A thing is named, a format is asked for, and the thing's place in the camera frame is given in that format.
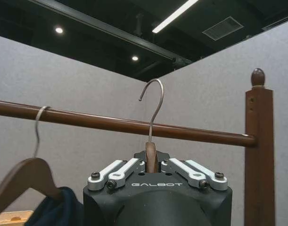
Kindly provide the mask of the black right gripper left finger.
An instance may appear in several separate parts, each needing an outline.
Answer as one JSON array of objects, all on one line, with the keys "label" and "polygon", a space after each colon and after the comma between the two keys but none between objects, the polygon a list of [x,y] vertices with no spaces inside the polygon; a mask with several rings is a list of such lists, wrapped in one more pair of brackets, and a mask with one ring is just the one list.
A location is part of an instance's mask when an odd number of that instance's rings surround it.
[{"label": "black right gripper left finger", "polygon": [[134,154],[128,161],[115,160],[103,170],[98,171],[98,175],[88,177],[87,188],[90,191],[100,191],[104,188],[113,191],[124,187],[127,179],[135,173],[144,173],[146,170],[146,153]]}]

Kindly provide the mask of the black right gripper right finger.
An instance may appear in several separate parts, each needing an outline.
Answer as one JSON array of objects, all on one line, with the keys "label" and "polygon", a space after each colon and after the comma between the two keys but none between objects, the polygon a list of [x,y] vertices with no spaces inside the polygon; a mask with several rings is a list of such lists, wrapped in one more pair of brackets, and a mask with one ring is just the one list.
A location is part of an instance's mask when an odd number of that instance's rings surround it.
[{"label": "black right gripper right finger", "polygon": [[164,159],[161,161],[161,171],[179,174],[191,187],[199,189],[211,187],[217,191],[228,189],[228,180],[223,173],[213,172],[194,160]]}]

